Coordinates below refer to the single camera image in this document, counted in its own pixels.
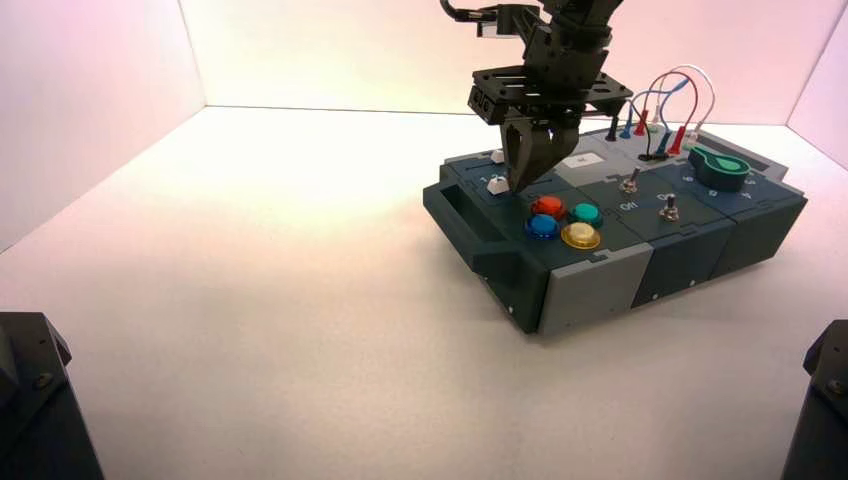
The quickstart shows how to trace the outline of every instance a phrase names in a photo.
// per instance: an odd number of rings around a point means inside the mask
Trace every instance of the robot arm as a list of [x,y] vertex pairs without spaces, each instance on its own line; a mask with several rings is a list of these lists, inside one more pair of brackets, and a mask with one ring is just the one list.
[[608,22],[622,0],[541,0],[550,23],[537,6],[463,10],[440,1],[454,20],[476,23],[478,36],[518,36],[525,44],[523,65],[474,72],[468,100],[480,118],[500,126],[514,192],[574,151],[581,118],[606,115],[617,123],[633,93],[601,68],[612,38]]

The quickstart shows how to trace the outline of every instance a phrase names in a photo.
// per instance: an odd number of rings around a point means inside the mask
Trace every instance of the cable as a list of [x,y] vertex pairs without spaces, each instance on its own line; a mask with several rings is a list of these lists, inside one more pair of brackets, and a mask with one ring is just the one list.
[[498,13],[494,10],[456,9],[450,4],[450,0],[439,0],[439,3],[442,5],[445,13],[457,22],[494,22],[498,19]]
[[[642,118],[642,113],[636,108],[636,105],[633,103],[636,100],[638,100],[639,97],[641,97],[642,95],[650,95],[652,93],[656,93],[658,95],[672,94],[672,93],[675,93],[678,90],[683,89],[683,87],[685,87],[688,82],[689,82],[689,80],[685,80],[681,85],[678,85],[677,87],[675,87],[671,90],[645,90],[643,92],[637,93],[633,98],[628,99],[627,103],[630,104],[630,110],[631,110],[631,113],[628,115],[628,124],[630,124],[630,118],[632,118],[632,112],[636,112],[636,116],[639,117],[639,123],[645,123],[647,125],[647,119]],[[648,136],[648,150],[650,151],[651,141],[652,141],[650,130],[647,130],[647,136]]]
[[[663,79],[663,81],[660,82],[660,88],[662,88],[662,83],[664,81],[665,81],[665,79]],[[679,92],[680,90],[683,90],[684,88],[686,88],[686,85],[688,85],[688,84],[689,84],[689,79],[686,79],[686,80],[683,80],[682,82],[680,82],[676,87],[674,87],[671,90],[670,93],[668,93],[665,96],[665,100],[662,101],[662,105],[659,105],[657,107],[657,114],[660,116],[660,120],[662,120],[662,122],[663,122],[663,126],[665,127],[666,133],[668,133],[671,129],[668,126],[668,122],[665,121],[665,104],[668,103],[668,101],[669,101],[669,99],[671,99],[672,95],[674,95],[675,93]]]
[[[682,77],[686,77],[687,79],[689,79],[689,82],[692,83],[692,88],[695,89],[695,104],[692,106],[692,113],[689,114],[689,118],[686,120],[686,123],[684,124],[684,129],[685,129],[686,127],[689,126],[689,123],[692,122],[692,117],[695,116],[695,111],[698,110],[698,102],[700,100],[700,94],[698,92],[698,85],[695,84],[695,82],[692,80],[692,77],[690,77],[689,75],[687,75],[683,72],[668,71],[668,72],[660,75],[656,79],[654,79],[654,81],[651,83],[650,88],[648,88],[648,91],[650,92],[651,90],[653,90],[654,86],[657,84],[657,82],[659,82],[662,79],[667,78],[669,75],[680,75]],[[650,93],[648,93],[645,96],[645,102],[642,105],[642,111],[646,111],[648,109],[648,98],[650,96],[651,96]],[[651,157],[651,137],[650,137],[650,135],[648,136],[648,147],[647,147],[647,149],[645,149],[645,156],[648,157],[648,158]]]
[[[695,132],[700,132],[701,127],[704,126],[704,123],[706,123],[710,114],[713,113],[713,108],[715,108],[715,103],[716,103],[715,86],[713,85],[713,81],[710,78],[710,76],[707,74],[707,72],[705,72],[701,67],[699,67],[697,65],[684,63],[682,65],[678,65],[678,66],[672,68],[671,71],[676,72],[676,71],[679,71],[680,69],[684,69],[684,68],[688,68],[690,70],[694,70],[694,71],[698,72],[698,74],[701,75],[701,77],[707,82],[707,85],[710,87],[710,94],[712,96],[712,100],[710,101],[710,107],[707,109],[707,112],[704,114],[704,117],[701,119],[701,121],[698,122],[698,124],[695,126]],[[664,83],[665,83],[665,79],[663,79],[662,82],[660,82],[660,87],[659,87],[660,89],[662,89]],[[659,99],[657,99],[657,108],[659,108]]]

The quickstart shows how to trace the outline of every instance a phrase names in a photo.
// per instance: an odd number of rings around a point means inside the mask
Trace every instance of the white cable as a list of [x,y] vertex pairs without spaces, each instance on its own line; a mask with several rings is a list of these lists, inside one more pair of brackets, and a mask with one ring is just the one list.
[[[688,68],[688,69],[691,69],[691,70],[698,72],[701,75],[701,77],[707,82],[707,85],[709,85],[710,94],[712,95],[712,101],[710,101],[710,108],[707,109],[707,113],[704,114],[704,118],[702,118],[701,121],[698,122],[698,124],[695,126],[695,132],[697,133],[697,132],[701,131],[701,127],[704,126],[704,123],[706,123],[707,118],[709,118],[710,114],[713,113],[713,108],[715,108],[715,101],[716,101],[715,86],[713,85],[713,81],[710,78],[710,76],[707,75],[707,72],[705,72],[701,67],[699,67],[697,65],[692,65],[690,63],[684,63],[682,65],[678,65],[678,66],[672,68],[670,71],[676,72],[676,71],[684,69],[684,68]],[[665,84],[665,77],[660,82],[660,86],[659,86],[658,90],[663,89],[663,84]],[[659,109],[660,109],[660,97],[657,97],[657,111],[659,111]]]

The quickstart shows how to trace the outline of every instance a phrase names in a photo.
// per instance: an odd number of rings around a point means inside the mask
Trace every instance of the white backdrop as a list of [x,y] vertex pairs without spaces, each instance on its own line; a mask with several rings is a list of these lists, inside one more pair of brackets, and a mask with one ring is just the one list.
[[848,111],[848,10],[827,46],[789,126],[812,142],[830,158],[848,168],[848,137],[845,112]]
[[[697,63],[721,92],[714,120],[784,124],[844,3],[625,0],[606,70],[641,89]],[[182,4],[212,105],[468,112],[472,70],[521,63],[520,40],[477,39],[437,0]]]
[[0,1],[0,252],[203,104],[177,0]]

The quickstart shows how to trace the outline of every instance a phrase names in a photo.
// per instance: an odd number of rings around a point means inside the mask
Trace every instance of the red plug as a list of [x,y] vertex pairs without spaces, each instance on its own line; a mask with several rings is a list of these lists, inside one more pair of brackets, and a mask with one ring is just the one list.
[[639,126],[636,127],[636,131],[633,132],[633,135],[643,137],[645,136],[645,129],[648,128],[646,122],[648,121],[648,111],[642,110],[642,116],[639,117]]
[[674,137],[674,144],[668,149],[669,155],[680,155],[680,146],[683,144],[683,137],[686,136],[686,126],[677,129],[677,136]]

